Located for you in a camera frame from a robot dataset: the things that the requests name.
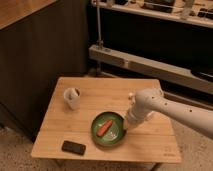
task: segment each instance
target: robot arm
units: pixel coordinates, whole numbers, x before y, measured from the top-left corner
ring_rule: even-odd
[[[135,103],[125,116],[124,129],[136,127],[152,111],[160,112],[213,139],[213,111],[167,100],[161,89],[136,92]]]

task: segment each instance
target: green bowl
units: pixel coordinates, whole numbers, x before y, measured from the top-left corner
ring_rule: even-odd
[[[99,128],[109,119],[113,120],[113,124],[107,132],[99,137],[96,135]],[[101,146],[114,146],[118,144],[126,135],[123,129],[123,117],[115,112],[103,112],[99,114],[92,122],[91,133],[93,141]]]

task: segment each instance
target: black phone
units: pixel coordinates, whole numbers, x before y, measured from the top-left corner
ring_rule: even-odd
[[[86,145],[66,140],[64,141],[61,149],[62,151],[84,155],[86,150]]]

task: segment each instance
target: carrot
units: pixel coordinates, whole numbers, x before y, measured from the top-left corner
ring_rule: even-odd
[[[113,120],[106,121],[97,131],[97,136],[102,137],[112,125]]]

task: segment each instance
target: wooden table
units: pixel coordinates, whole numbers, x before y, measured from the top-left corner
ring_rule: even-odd
[[[0,29],[50,5],[56,0],[1,0]]]
[[[80,109],[72,111],[63,99],[68,87],[81,91]],[[111,160],[180,163],[181,157],[170,119],[160,113],[127,133],[116,148],[97,148],[90,135],[93,119],[104,111],[122,116],[130,107],[129,92],[160,87],[154,79],[70,78],[58,80],[32,150],[32,157],[53,159]],[[87,146],[84,156],[61,151],[64,140]]]

